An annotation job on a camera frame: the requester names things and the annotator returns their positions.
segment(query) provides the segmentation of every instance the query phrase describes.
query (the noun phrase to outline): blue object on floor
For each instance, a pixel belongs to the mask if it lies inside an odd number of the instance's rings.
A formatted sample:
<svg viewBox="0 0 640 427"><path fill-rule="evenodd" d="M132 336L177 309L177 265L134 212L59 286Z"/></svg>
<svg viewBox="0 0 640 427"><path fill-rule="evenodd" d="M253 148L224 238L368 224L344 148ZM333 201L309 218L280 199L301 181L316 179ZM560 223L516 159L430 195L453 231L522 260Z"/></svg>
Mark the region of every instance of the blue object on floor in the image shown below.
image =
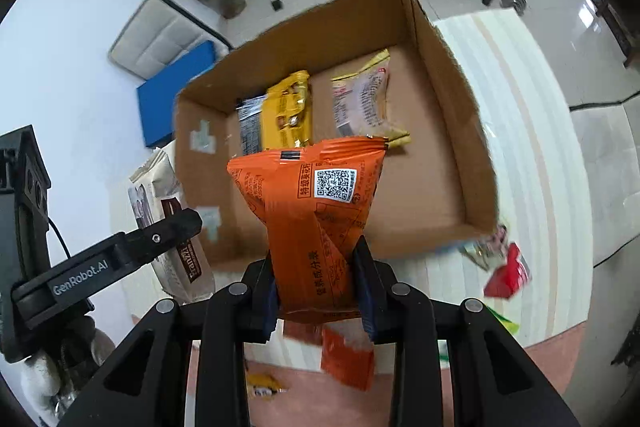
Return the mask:
<svg viewBox="0 0 640 427"><path fill-rule="evenodd" d="M216 61L211 41L199 44L138 88L138 107L147 147L164 147L174 136L174 100L192 78Z"/></svg>

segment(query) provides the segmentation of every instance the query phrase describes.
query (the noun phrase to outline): qr code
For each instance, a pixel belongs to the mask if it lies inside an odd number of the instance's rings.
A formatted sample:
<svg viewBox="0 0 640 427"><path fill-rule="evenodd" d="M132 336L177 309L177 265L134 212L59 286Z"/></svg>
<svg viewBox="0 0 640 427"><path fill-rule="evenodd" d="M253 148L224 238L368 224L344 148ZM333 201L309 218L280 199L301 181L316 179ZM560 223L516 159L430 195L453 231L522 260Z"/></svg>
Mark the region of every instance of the qr code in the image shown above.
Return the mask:
<svg viewBox="0 0 640 427"><path fill-rule="evenodd" d="M315 172L314 196L351 203L356 187L356 169L321 169Z"/></svg>

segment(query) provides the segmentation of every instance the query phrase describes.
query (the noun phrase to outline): silver bolt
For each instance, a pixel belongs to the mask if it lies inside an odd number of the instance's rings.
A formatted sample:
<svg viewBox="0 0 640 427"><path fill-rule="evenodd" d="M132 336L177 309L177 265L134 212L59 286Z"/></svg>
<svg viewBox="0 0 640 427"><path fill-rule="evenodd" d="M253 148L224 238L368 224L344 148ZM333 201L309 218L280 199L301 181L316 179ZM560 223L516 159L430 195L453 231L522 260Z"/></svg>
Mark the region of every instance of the silver bolt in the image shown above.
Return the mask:
<svg viewBox="0 0 640 427"><path fill-rule="evenodd" d="M234 282L229 286L229 293L231 293L231 295L244 295L248 289L247 285L243 282Z"/></svg>
<svg viewBox="0 0 640 427"><path fill-rule="evenodd" d="M478 299L467 299L465 301L465 308L472 313L478 313L482 311L482 302Z"/></svg>
<svg viewBox="0 0 640 427"><path fill-rule="evenodd" d="M397 282L396 284L391 286L391 291L393 292L394 295L400 295L400 296L409 295L409 292L411 291L411 286L403 282Z"/></svg>
<svg viewBox="0 0 640 427"><path fill-rule="evenodd" d="M174 302L171 299L162 299L156 303L156 311L159 313L168 313L174 309Z"/></svg>

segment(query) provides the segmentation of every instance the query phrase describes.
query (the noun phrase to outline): striped tablecloth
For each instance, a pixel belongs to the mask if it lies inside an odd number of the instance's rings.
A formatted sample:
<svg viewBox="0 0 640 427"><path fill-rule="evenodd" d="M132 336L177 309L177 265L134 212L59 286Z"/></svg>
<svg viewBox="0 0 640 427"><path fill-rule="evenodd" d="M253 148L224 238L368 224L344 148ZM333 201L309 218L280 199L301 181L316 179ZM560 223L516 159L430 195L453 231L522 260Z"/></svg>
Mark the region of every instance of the striped tablecloth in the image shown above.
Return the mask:
<svg viewBox="0 0 640 427"><path fill-rule="evenodd" d="M587 175L558 81L514 10L491 10L435 23L478 100L498 182L500 219L520 247L532 279L506 301L484 298L490 274L457 250L391 261L398 280L430 298L458 304L481 298L520 325L524 346L587 319L592 235ZM216 288L241 274L216 273ZM246 357L319 370L320 348L284 339L282 321ZM376 370L393 371L394 348L376 346Z"/></svg>

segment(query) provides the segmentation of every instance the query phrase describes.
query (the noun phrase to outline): cardboard box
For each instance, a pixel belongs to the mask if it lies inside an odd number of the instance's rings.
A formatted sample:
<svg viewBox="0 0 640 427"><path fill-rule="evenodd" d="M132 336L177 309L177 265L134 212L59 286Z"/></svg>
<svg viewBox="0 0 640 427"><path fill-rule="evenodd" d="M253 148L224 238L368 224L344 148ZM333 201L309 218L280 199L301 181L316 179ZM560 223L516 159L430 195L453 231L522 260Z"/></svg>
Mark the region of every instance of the cardboard box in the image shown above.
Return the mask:
<svg viewBox="0 0 640 427"><path fill-rule="evenodd" d="M372 254L405 257L493 232L495 175L476 100L418 1L335 0L247 42L178 96L176 173L193 208L214 210L200 234L212 267L241 269L268 249L264 225L226 172L241 153L237 101L307 70L313 140L336 137L331 77L384 48L388 115L412 142L386 155L365 229Z"/></svg>

